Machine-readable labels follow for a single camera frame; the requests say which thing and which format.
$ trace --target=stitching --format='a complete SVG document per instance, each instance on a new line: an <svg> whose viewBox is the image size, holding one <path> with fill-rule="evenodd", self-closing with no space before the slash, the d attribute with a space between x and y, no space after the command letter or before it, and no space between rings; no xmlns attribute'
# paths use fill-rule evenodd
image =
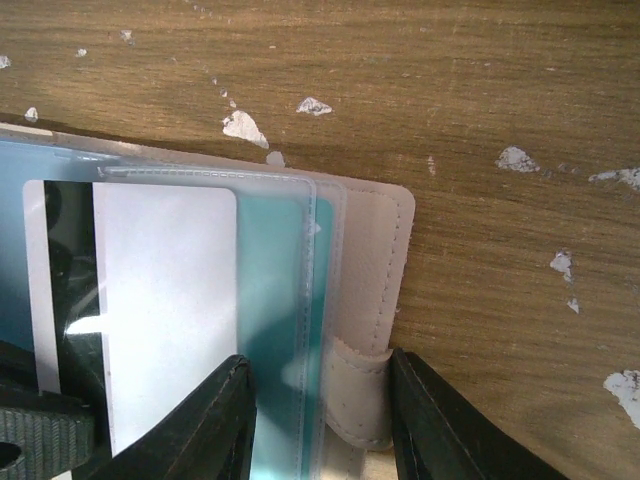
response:
<svg viewBox="0 0 640 480"><path fill-rule="evenodd" d="M485 478L484 475L482 475L482 472L480 471L480 468L478 467L478 465L476 465L475 460L471 456L471 453L469 452L469 449L465 446L464 442L460 439L460 437L458 436L456 431L453 429L453 427L451 427L451 424L449 423L449 420L442 413L442 410L440 410L440 407L438 406L437 402L435 401L435 399L433 398L433 396L431 395L431 393L427 389L426 385L422 381L422 378L420 378L420 376L416 373L416 370L413 368L413 365L411 364L411 361L409 361L409 359L405 357L405 359L403 359L403 362L400 364L400 366L401 366L401 368L403 370L403 373L405 375L407 374L407 367L409 368L409 370L411 370L411 374L413 374L414 378L417 380L418 385L420 385L420 388L422 389L424 395L431 401L431 404L438 411L438 414L440 415L440 418L441 418L442 422L447 426L447 428L449 429L449 432L453 436L453 438L456 441L456 443L458 444L458 446L467 455L467 458L471 461L471 464L474 466L474 468L476 469L477 473L481 475L481 477L479 477L479 478ZM411 392L411 394L414 397L414 399L416 398L416 396L419 396L419 394L420 394L420 392L416 392L414 388L410 388L409 391Z"/></svg>
<svg viewBox="0 0 640 480"><path fill-rule="evenodd" d="M351 447L351 452L349 454L349 463L347 464L347 476L344 477L345 480L349 480L349 477L351 476L351 464L353 463L353 457L356 453L356 449L354 447Z"/></svg>
<svg viewBox="0 0 640 480"><path fill-rule="evenodd" d="M416 446L413 443L413 435L409 434L409 442L411 443L411 456L413 457L414 474L418 475L418 458L416 456Z"/></svg>
<svg viewBox="0 0 640 480"><path fill-rule="evenodd" d="M395 202L396 204L396 212L397 212L397 216L396 216L396 227L395 227L395 231L394 231L394 235L393 235L393 243L391 244L391 255L389 256L389 263L387 264L387 278L385 279L384 282L384 289L382 291L382 295L380 297L380 307L378 308L378 316L376 318L376 325L374 327L373 330L373 339L371 341L371 348L370 351L373 352L374 348L376 346L376 342L378 341L378 330L380 329L380 321L382 320L382 310L384 307L384 304L386 302L387 299L387 293L389 292L389 282L391 281L391 267L393 264L393 259L396 255L396 243L398 242L398 233L400 231L400 221L402 219L402 216L400 215L400 203L398 202L398 200L396 200L395 198L391 197L390 195L387 195L385 193L381 193L381 192L375 192L372 190L353 190L353 189L349 189L352 192L359 192L359 193L372 193L374 195L381 195L385 198L388 198L392 201Z"/></svg>
<svg viewBox="0 0 640 480"><path fill-rule="evenodd" d="M364 438L348 432L347 430L344 429L342 425L340 425L340 422L336 420L336 418L333 416L333 414L330 411L327 412L327 417L329 417L329 420L331 420L331 423L334 424L333 425L334 428L337 428L338 430L340 430L340 433L342 433L346 437L352 438L354 440L359 440L361 442L371 443L373 445L380 445L388 442L386 438Z"/></svg>
<svg viewBox="0 0 640 480"><path fill-rule="evenodd" d="M385 362L385 364L380 367L380 368L371 368L371 369L366 369L366 368L362 368L359 367L351 362L349 362L347 359L342 358L339 354L336 353L336 356L342 360L344 363L346 363L347 365L349 365L351 368L358 370L360 373L364 373L367 375L379 375L381 373L385 373L387 371L387 363Z"/></svg>

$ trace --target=wood grain surface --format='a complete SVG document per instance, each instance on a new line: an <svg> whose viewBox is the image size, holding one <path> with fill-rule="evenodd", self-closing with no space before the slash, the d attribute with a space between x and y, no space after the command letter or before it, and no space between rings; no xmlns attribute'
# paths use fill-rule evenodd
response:
<svg viewBox="0 0 640 480"><path fill-rule="evenodd" d="M640 165L638 2L4 0L0 24L0 120L264 162L222 134L233 98L288 165L409 188L393 344L572 478L640 478L602 386L640 369L640 195L588 181ZM541 170L500 170L510 145Z"/></svg>

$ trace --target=white card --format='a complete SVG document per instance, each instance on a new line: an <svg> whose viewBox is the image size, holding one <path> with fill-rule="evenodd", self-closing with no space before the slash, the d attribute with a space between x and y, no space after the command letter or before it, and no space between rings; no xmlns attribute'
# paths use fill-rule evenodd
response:
<svg viewBox="0 0 640 480"><path fill-rule="evenodd" d="M113 454L229 355L236 339L236 198L226 189L94 184Z"/></svg>
<svg viewBox="0 0 640 480"><path fill-rule="evenodd" d="M47 226L44 182L24 187L38 383L41 390L61 389L56 325L66 325L68 338L102 333L109 434L117 455L237 353L236 197L222 188L57 185L62 213L55 228ZM91 198L93 225L87 225L81 212ZM57 318L49 241L86 255L78 232L91 226L97 286L77 304L96 303L97 296L100 315L82 316L78 308L73 318Z"/></svg>

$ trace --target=card holder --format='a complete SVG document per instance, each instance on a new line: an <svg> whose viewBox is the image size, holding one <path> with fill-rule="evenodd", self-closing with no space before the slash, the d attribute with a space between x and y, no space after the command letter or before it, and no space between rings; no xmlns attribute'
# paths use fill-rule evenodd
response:
<svg viewBox="0 0 640 480"><path fill-rule="evenodd" d="M124 155L134 161L147 159L169 164L201 164L217 168L258 170L275 173L301 173L299 171L254 164L201 154L173 152L163 149L132 145L122 142L90 139L55 132L5 131L4 135L43 142L59 146L101 152L107 155ZM302 172L316 182L324 180L339 182L346 187L347 207L344 229L344 245L340 272L340 300L336 308L333 333L335 338L362 361L384 357L397 305L400 280L407 257L409 236L413 223L415 201L405 188L377 182L334 177L315 172ZM332 351L329 355L338 355ZM358 375L358 370L351 372ZM327 379L327 390L340 389L344 378L331 375ZM345 414L338 414L342 405L329 405L329 413L338 422L326 431L324 440L325 465L322 478L360 478L364 450L382 448L389 443L389 418L384 405L386 389L372 386L354 392L345 402ZM371 402L363 414L366 431L360 431L359 423L350 422L349 412L362 411L363 405Z"/></svg>

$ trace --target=white paint chip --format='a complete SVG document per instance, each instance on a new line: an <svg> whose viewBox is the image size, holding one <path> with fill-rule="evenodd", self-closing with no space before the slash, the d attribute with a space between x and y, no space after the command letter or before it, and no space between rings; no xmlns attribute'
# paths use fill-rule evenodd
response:
<svg viewBox="0 0 640 480"><path fill-rule="evenodd" d="M427 159L427 164L429 165L429 173L432 177L436 176L436 161L433 159L431 155Z"/></svg>
<svg viewBox="0 0 640 480"><path fill-rule="evenodd" d="M618 402L631 417L633 425L640 429L640 371L612 373L603 386L618 397Z"/></svg>
<svg viewBox="0 0 640 480"><path fill-rule="evenodd" d="M507 147L496 160L496 165L503 170L531 173L540 170L540 166L524 150L518 147Z"/></svg>
<svg viewBox="0 0 640 480"><path fill-rule="evenodd" d="M274 151L267 155L267 165L273 165L274 167L285 167L284 156L281 152Z"/></svg>
<svg viewBox="0 0 640 480"><path fill-rule="evenodd" d="M577 314L580 314L580 305L578 304L577 298L572 298L571 300L569 300L567 302L567 307L569 307L571 310L573 310Z"/></svg>
<svg viewBox="0 0 640 480"><path fill-rule="evenodd" d="M296 112L310 113L311 115L315 115L317 117L318 115L324 115L325 113L333 112L333 108L331 108L326 103L322 103L316 100L313 97L307 97L302 102L300 102L300 105L298 105Z"/></svg>
<svg viewBox="0 0 640 480"><path fill-rule="evenodd" d="M222 121L222 125L222 133L225 135L248 140L262 148L269 148L269 142L247 112L236 110Z"/></svg>
<svg viewBox="0 0 640 480"><path fill-rule="evenodd" d="M555 258L551 260L549 266L562 273L565 282L573 283L573 274L571 273L571 267L573 266L571 252L560 250L556 253Z"/></svg>
<svg viewBox="0 0 640 480"><path fill-rule="evenodd" d="M602 180L617 180L618 182L626 183L634 190L640 191L640 167L610 170L589 177L590 182L600 182Z"/></svg>
<svg viewBox="0 0 640 480"><path fill-rule="evenodd" d="M131 30L120 30L120 38L124 40L127 45L133 46L136 44Z"/></svg>
<svg viewBox="0 0 640 480"><path fill-rule="evenodd" d="M31 107L27 110L27 113L24 114L24 118L31 123L36 123L38 121L38 110L36 107Z"/></svg>

